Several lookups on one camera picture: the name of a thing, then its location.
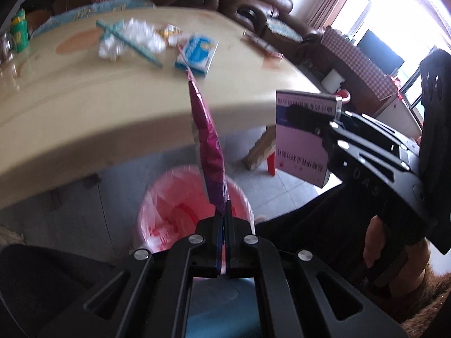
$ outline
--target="pink wrapper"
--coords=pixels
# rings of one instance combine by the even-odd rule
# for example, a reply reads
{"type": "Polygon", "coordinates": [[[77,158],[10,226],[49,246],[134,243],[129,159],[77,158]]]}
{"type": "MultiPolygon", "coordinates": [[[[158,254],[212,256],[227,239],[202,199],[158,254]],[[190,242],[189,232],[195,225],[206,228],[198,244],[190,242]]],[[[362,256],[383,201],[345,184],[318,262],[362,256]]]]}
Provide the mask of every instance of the pink wrapper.
{"type": "Polygon", "coordinates": [[[226,202],[229,200],[227,190],[224,156],[216,132],[215,123],[197,88],[193,73],[186,65],[189,99],[193,114],[193,136],[196,143],[198,164],[205,192],[211,204],[225,214],[226,202]]]}

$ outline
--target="red stool leg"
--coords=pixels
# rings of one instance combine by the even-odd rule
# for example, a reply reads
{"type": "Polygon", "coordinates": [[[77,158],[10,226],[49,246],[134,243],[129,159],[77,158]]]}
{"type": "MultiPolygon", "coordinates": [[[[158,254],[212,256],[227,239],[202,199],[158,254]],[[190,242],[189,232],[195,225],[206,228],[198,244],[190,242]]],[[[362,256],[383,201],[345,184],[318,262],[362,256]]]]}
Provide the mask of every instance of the red stool leg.
{"type": "Polygon", "coordinates": [[[273,152],[267,159],[268,172],[275,177],[276,176],[276,153],[273,152]]]}

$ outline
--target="beige marble table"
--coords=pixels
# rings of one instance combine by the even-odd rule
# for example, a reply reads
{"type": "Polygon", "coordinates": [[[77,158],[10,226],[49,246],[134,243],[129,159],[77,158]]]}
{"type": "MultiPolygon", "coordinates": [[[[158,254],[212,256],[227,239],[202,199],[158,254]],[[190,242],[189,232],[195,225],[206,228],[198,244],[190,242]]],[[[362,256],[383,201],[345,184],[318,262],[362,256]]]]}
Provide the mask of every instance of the beige marble table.
{"type": "Polygon", "coordinates": [[[219,41],[198,78],[220,135],[275,121],[277,89],[317,92],[291,63],[248,46],[243,27],[182,8],[98,14],[44,33],[1,67],[0,208],[151,152],[193,142],[188,84],[167,49],[158,68],[137,55],[98,57],[95,20],[171,23],[219,41]]]}

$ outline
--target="checkered tablecloth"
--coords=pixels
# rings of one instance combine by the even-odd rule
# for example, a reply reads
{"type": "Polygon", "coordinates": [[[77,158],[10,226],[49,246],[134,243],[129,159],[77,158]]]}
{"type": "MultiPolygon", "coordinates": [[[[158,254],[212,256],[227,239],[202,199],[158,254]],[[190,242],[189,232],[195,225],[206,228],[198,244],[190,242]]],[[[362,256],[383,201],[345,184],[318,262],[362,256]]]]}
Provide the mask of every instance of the checkered tablecloth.
{"type": "Polygon", "coordinates": [[[392,79],[386,76],[379,67],[371,62],[349,40],[331,27],[328,26],[326,28],[321,44],[354,71],[379,100],[398,94],[398,88],[392,79]]]}

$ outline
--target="red plastic bag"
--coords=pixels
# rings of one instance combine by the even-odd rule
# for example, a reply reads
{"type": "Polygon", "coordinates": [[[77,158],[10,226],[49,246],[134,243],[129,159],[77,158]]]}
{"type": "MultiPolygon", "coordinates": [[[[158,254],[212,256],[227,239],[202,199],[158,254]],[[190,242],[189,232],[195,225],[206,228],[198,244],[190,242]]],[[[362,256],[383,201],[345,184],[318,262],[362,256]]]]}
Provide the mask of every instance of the red plastic bag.
{"type": "MultiPolygon", "coordinates": [[[[252,208],[238,185],[226,176],[232,214],[248,220],[254,229],[252,208]]],[[[176,241],[195,232],[197,222],[213,216],[215,206],[209,203],[195,165],[174,168],[164,173],[144,195],[136,224],[135,248],[152,253],[171,248],[176,241]]]]}

